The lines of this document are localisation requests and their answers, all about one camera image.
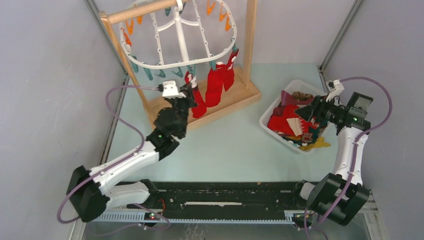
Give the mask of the red beige zigzag sock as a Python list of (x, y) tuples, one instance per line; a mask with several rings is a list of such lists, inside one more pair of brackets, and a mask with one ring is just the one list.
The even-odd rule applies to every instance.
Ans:
[(310, 128), (316, 129), (313, 122), (305, 121), (301, 117), (287, 118), (286, 121), (294, 136), (300, 136), (302, 134), (308, 133)]

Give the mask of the red Santa sock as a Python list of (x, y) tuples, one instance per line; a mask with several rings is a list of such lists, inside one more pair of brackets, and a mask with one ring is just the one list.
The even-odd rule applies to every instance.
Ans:
[(215, 64), (215, 70), (211, 68), (207, 75), (207, 89), (205, 93), (205, 105), (207, 108), (215, 107), (221, 102), (225, 71), (226, 65), (218, 61)]
[(235, 72), (234, 72), (234, 63), (238, 56), (239, 49), (233, 51), (228, 59), (228, 62), (225, 67), (224, 79), (223, 79), (223, 88), (227, 92), (234, 84), (235, 81)]
[(192, 110), (192, 117), (195, 118), (195, 119), (199, 119), (207, 112), (207, 107), (206, 107), (205, 101), (203, 100), (203, 97), (200, 93), (198, 83), (197, 83), (197, 79), (192, 73), (187, 71), (185, 76), (184, 76), (184, 80), (187, 84), (191, 84), (192, 92), (193, 92), (193, 96), (194, 96), (194, 101), (197, 104), (196, 107), (191, 109)]

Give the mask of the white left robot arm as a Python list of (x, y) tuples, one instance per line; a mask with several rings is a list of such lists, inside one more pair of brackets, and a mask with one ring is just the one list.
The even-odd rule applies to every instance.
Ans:
[(162, 108), (154, 120), (154, 129), (148, 136), (141, 136), (141, 143), (122, 156), (107, 163), (86, 169), (84, 166), (72, 172), (66, 197), (56, 217), (60, 223), (62, 209), (70, 202), (77, 213), (76, 219), (91, 222), (106, 210), (142, 204), (153, 208), (158, 202), (156, 187), (149, 180), (120, 184), (134, 172), (169, 156), (187, 135), (189, 109), (196, 107), (191, 83), (177, 86), (174, 80), (164, 81), (155, 88), (170, 107)]

